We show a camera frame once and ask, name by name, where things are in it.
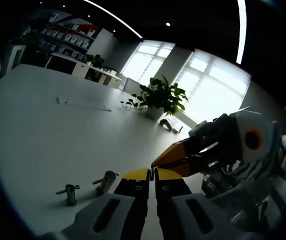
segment ceiling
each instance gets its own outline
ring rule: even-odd
[[[200,49],[236,64],[240,31],[237,0],[92,1],[122,19],[143,39]],[[247,29],[240,67],[286,106],[286,1],[267,2],[245,1]],[[115,37],[122,41],[140,41],[119,21],[83,0],[39,0],[34,6],[78,15],[110,32],[115,30]]]

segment ceiling light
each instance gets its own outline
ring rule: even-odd
[[[122,23],[124,26],[126,26],[128,29],[130,29],[134,34],[136,34],[140,39],[142,39],[143,37],[137,32],[135,31],[133,28],[131,28],[129,25],[127,25],[124,21],[122,21],[120,18],[118,18],[117,16],[115,16],[113,13],[111,13],[110,11],[106,10],[105,8],[101,7],[100,5],[97,5],[96,3],[89,1],[89,0],[83,0],[89,4],[94,5],[95,7],[103,10],[104,12],[106,12],[107,14],[111,15],[113,18],[115,18],[116,20],[118,20],[120,23]]]
[[[239,40],[236,62],[241,64],[245,47],[245,38],[247,35],[247,8],[245,0],[237,0],[239,13]]]

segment white desk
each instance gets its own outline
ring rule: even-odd
[[[149,168],[170,144],[187,137],[121,107],[129,94],[69,74],[21,64],[0,79],[0,182],[12,206],[36,235],[72,224],[93,201],[92,181],[112,170],[121,176]],[[66,97],[105,105],[112,112],[57,103]],[[186,178],[198,192],[202,176]],[[77,205],[55,192],[79,184]],[[142,239],[162,237],[154,182]]]
[[[76,76],[76,77],[84,79],[86,77],[89,69],[93,69],[96,72],[99,72],[99,73],[103,74],[103,76],[101,77],[101,79],[99,81],[100,84],[103,84],[103,85],[106,85],[106,86],[109,86],[109,87],[117,89],[119,87],[119,85],[121,84],[121,82],[122,82],[122,79],[120,79],[119,77],[117,77],[115,75],[112,75],[111,73],[106,72],[106,71],[104,71],[102,69],[99,69],[97,67],[93,67],[92,65],[90,65],[88,63],[84,63],[84,62],[78,61],[78,60],[76,60],[75,58],[73,58],[71,56],[67,56],[65,54],[58,53],[58,52],[54,52],[51,55],[76,63],[75,67],[73,69],[73,72],[72,72],[72,76]],[[45,68],[47,68],[48,64],[52,60],[52,56],[48,60]]]

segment storage box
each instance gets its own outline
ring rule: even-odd
[[[89,46],[89,44],[88,44],[87,42],[83,42],[83,43],[82,43],[82,47],[83,47],[83,48],[87,49],[88,46]]]
[[[51,33],[51,36],[52,36],[52,37],[56,37],[57,34],[58,34],[58,31],[53,30],[52,33]]]
[[[77,55],[78,55],[78,52],[77,51],[73,51],[72,54],[71,54],[71,57],[75,58]]]
[[[56,35],[56,37],[57,37],[58,39],[61,39],[61,38],[63,37],[63,35],[64,35],[63,32],[59,32],[59,33]]]
[[[81,46],[82,43],[83,43],[83,41],[78,39],[75,44],[78,45],[78,46]]]
[[[77,60],[82,61],[83,56],[84,56],[83,54],[79,53],[77,55]]]
[[[53,31],[52,31],[51,29],[49,29],[49,30],[46,31],[46,35],[49,35],[49,36],[50,36],[50,35],[52,34],[52,32],[53,32]]]
[[[58,50],[58,52],[59,52],[60,54],[62,54],[62,53],[64,52],[64,49],[65,49],[64,47],[60,47],[59,50]]]
[[[50,48],[50,43],[49,42],[45,42],[44,44],[43,44],[43,49],[44,50],[48,50],[49,48]]]
[[[40,48],[43,48],[44,44],[45,44],[45,41],[40,41],[40,42],[38,43],[38,46],[39,46]]]
[[[69,40],[71,39],[71,37],[72,37],[71,35],[67,34],[67,35],[65,36],[64,40],[65,40],[65,41],[69,41]]]
[[[78,27],[79,27],[79,25],[73,24],[72,30],[76,30],[76,29],[78,29]]]
[[[56,47],[57,47],[57,46],[56,46],[55,44],[51,44],[51,47],[50,47],[49,49],[50,49],[51,51],[54,51]]]
[[[92,37],[92,35],[95,33],[95,30],[94,29],[90,29],[90,30],[88,30],[88,32],[87,32],[87,36],[89,36],[89,37]]]
[[[57,14],[57,13],[53,13],[52,16],[49,18],[48,21],[49,21],[50,23],[53,23],[53,22],[55,21],[55,19],[57,19],[58,15],[59,15],[59,14]]]
[[[72,36],[71,39],[69,40],[69,42],[72,43],[72,44],[75,44],[77,40],[78,39],[76,37]]]

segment window blind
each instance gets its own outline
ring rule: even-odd
[[[173,83],[186,90],[184,117],[200,123],[239,110],[250,75],[209,53],[195,50]]]
[[[121,74],[142,85],[149,85],[150,78],[155,76],[174,46],[167,42],[143,41],[124,65]]]

